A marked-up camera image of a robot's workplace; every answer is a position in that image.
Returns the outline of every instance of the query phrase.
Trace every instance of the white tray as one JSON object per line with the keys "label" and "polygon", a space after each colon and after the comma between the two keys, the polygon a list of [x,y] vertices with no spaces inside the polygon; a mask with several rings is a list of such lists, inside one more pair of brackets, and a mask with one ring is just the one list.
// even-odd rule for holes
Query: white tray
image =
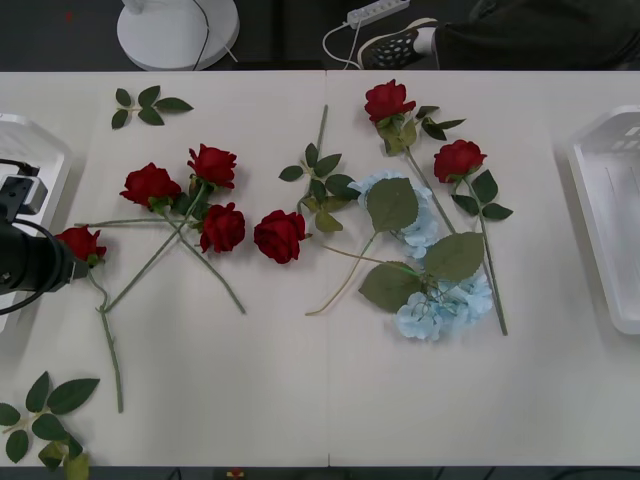
{"label": "white tray", "polygon": [[568,153],[611,320],[640,334],[640,106],[603,115]]}

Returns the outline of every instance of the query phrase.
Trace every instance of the black shoe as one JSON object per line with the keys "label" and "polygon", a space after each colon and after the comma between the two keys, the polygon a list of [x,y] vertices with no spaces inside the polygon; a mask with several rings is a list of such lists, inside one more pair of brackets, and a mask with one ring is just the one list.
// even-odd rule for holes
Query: black shoe
{"label": "black shoe", "polygon": [[358,50],[358,64],[363,70],[398,70],[417,62],[424,56],[413,48],[418,29],[437,26],[437,20],[421,18],[401,32],[372,38]]}

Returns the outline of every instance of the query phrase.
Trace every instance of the artificial rose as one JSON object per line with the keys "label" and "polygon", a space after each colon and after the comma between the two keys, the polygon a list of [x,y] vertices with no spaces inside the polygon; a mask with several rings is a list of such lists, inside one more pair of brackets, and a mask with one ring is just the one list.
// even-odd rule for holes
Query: artificial rose
{"label": "artificial rose", "polygon": [[373,123],[416,108],[416,102],[404,103],[407,99],[407,89],[404,85],[396,85],[395,80],[372,88],[367,92],[366,98],[367,104],[364,109]]}
{"label": "artificial rose", "polygon": [[457,178],[475,172],[482,166],[486,155],[473,142],[456,140],[436,153],[433,173],[442,183],[454,183]]}
{"label": "artificial rose", "polygon": [[200,246],[206,252],[211,245],[216,253],[230,252],[244,240],[244,215],[235,211],[235,203],[226,207],[212,205],[204,219]]}
{"label": "artificial rose", "polygon": [[285,215],[276,210],[262,219],[253,232],[253,241],[262,253],[280,264],[297,260],[300,241],[305,234],[304,217],[297,213]]}
{"label": "artificial rose", "polygon": [[189,154],[195,163],[189,161],[187,165],[193,168],[198,177],[218,187],[233,188],[231,180],[235,176],[233,168],[236,166],[237,158],[233,153],[207,147],[201,143],[198,155],[192,148],[189,149]]}
{"label": "artificial rose", "polygon": [[107,247],[98,247],[97,241],[100,230],[91,235],[89,227],[67,228],[64,232],[56,235],[56,238],[64,242],[73,254],[90,266],[97,265],[98,260],[107,253]]}
{"label": "artificial rose", "polygon": [[175,199],[182,189],[171,180],[164,168],[158,168],[153,162],[142,170],[131,172],[124,182],[124,192],[120,192],[127,200],[150,208],[149,198]]}

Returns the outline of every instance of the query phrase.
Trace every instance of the green leaf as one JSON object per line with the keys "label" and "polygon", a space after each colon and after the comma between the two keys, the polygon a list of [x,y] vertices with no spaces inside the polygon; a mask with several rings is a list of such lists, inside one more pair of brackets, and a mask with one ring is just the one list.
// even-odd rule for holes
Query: green leaf
{"label": "green leaf", "polygon": [[340,158],[342,158],[341,153],[335,153],[333,155],[324,157],[322,160],[318,160],[316,166],[313,167],[313,171],[320,178],[326,177],[338,166]]}
{"label": "green leaf", "polygon": [[32,413],[41,412],[44,408],[44,404],[47,401],[49,395],[49,387],[51,382],[49,380],[49,372],[44,372],[36,383],[33,384],[31,390],[27,394],[26,407]]}
{"label": "green leaf", "polygon": [[65,457],[64,476],[66,480],[89,480],[89,455],[83,453],[74,460]]}
{"label": "green leaf", "polygon": [[50,472],[55,472],[62,462],[64,452],[57,442],[51,442],[38,453],[38,458]]}
{"label": "green leaf", "polygon": [[493,179],[489,170],[482,172],[471,182],[473,191],[476,192],[478,200],[482,203],[489,203],[498,195],[498,184]]}
{"label": "green leaf", "polygon": [[13,427],[20,421],[20,412],[8,403],[0,403],[0,425]]}
{"label": "green leaf", "polygon": [[490,203],[482,209],[482,215],[489,220],[504,220],[505,218],[509,218],[512,213],[513,210],[509,210],[497,203]]}
{"label": "green leaf", "polygon": [[118,130],[119,128],[124,127],[128,118],[129,112],[127,110],[118,109],[118,111],[113,114],[113,117],[111,117],[111,128]]}
{"label": "green leaf", "polygon": [[182,113],[193,110],[193,107],[187,102],[175,97],[160,99],[153,106],[161,112],[167,113]]}
{"label": "green leaf", "polygon": [[71,413],[89,399],[98,383],[100,380],[97,378],[81,378],[63,383],[51,393],[47,406],[55,415]]}
{"label": "green leaf", "polygon": [[45,413],[31,426],[33,434],[42,440],[56,441],[66,440],[67,431],[55,415]]}
{"label": "green leaf", "polygon": [[465,120],[466,118],[463,118],[462,120],[447,120],[446,122],[436,123],[436,126],[440,130],[449,130],[450,128],[457,127],[461,123],[464,123]]}
{"label": "green leaf", "polygon": [[309,189],[318,203],[322,204],[327,198],[327,189],[324,188],[324,184],[320,180],[315,178],[309,183]]}
{"label": "green leaf", "polygon": [[304,159],[309,168],[315,167],[316,163],[318,163],[318,149],[313,143],[307,145],[307,148],[304,151]]}
{"label": "green leaf", "polygon": [[131,106],[131,95],[124,88],[116,90],[116,101],[123,107]]}
{"label": "green leaf", "polygon": [[324,233],[340,232],[343,229],[342,224],[331,216],[325,210],[320,210],[316,214],[316,228]]}
{"label": "green leaf", "polygon": [[434,112],[437,112],[438,110],[440,110],[440,107],[436,107],[436,106],[433,106],[433,105],[427,105],[425,107],[420,107],[420,109],[418,110],[418,113],[416,113],[416,119],[422,120],[427,115],[430,115],[430,114],[432,114]]}
{"label": "green leaf", "polygon": [[155,87],[149,87],[138,95],[138,103],[142,108],[150,107],[153,105],[158,99],[158,95],[160,95],[160,85],[156,85]]}
{"label": "green leaf", "polygon": [[458,283],[476,273],[483,259],[481,233],[453,233],[427,250],[425,273]]}
{"label": "green leaf", "polygon": [[29,436],[24,430],[17,430],[7,440],[7,457],[13,463],[18,463],[27,454]]}
{"label": "green leaf", "polygon": [[138,118],[149,125],[164,125],[164,120],[162,120],[162,117],[153,109],[153,107],[147,107],[140,110],[138,112]]}
{"label": "green leaf", "polygon": [[461,209],[463,209],[469,215],[475,217],[478,213],[480,213],[478,203],[472,197],[467,197],[466,195],[451,195],[451,198]]}
{"label": "green leaf", "polygon": [[351,182],[353,182],[353,178],[349,175],[336,173],[327,178],[324,186],[336,197],[344,198],[345,200],[357,200],[360,192],[347,186]]}
{"label": "green leaf", "polygon": [[378,233],[411,225],[418,218],[418,200],[409,179],[380,180],[367,195],[367,210]]}
{"label": "green leaf", "polygon": [[369,272],[358,290],[367,300],[383,310],[396,313],[407,303],[412,293],[420,291],[420,277],[389,266],[402,267],[409,272],[414,270],[402,262],[387,262],[378,265]]}
{"label": "green leaf", "polygon": [[322,204],[322,209],[326,210],[327,212],[330,212],[330,213],[337,212],[338,210],[341,210],[345,206],[347,206],[349,204],[349,202],[351,202],[351,200],[347,200],[345,198],[329,197]]}
{"label": "green leaf", "polygon": [[278,178],[285,182],[293,182],[304,174],[304,170],[299,165],[291,165],[280,172]]}

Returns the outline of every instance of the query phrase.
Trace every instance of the table surface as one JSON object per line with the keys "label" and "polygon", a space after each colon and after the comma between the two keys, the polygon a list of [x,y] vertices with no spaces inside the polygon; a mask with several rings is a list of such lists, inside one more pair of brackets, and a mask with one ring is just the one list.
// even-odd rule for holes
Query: table surface
{"label": "table surface", "polygon": [[[238,155],[238,188],[221,201],[236,202],[255,225],[274,209],[292,210],[304,186],[277,175],[315,140],[325,103],[322,149],[343,153],[345,173],[411,174],[402,159],[383,156],[362,109],[364,92],[391,78],[418,104],[439,105],[443,119],[467,118],[450,139],[481,146],[500,202],[515,211],[490,229],[508,337],[491,314],[437,344],[402,338],[391,315],[357,293],[366,265],[325,314],[305,317],[351,266],[315,240],[286,267],[250,241],[211,257],[247,307],[240,316],[176,245],[111,316],[124,414],[93,311],[99,296],[84,281],[47,295],[0,336],[0,399],[22,402],[44,370],[56,383],[98,376],[96,394],[66,423],[100,465],[637,464],[640,342],[608,318],[559,147],[631,103],[639,74],[1,74],[0,111],[32,118],[77,155],[54,232],[140,216],[117,195],[126,174],[154,161],[184,186],[187,149],[200,142]],[[152,84],[195,110],[164,127],[133,121],[111,131],[115,88]],[[432,179],[440,146],[422,138],[414,148]],[[458,227],[473,226],[444,187],[434,188]],[[346,232],[329,242],[355,251],[370,228],[366,214],[353,206],[339,215]],[[99,273],[108,289],[122,288],[167,234],[105,229],[109,262]],[[399,253],[385,240],[372,250],[383,259]],[[38,450],[23,463],[36,465]]]}

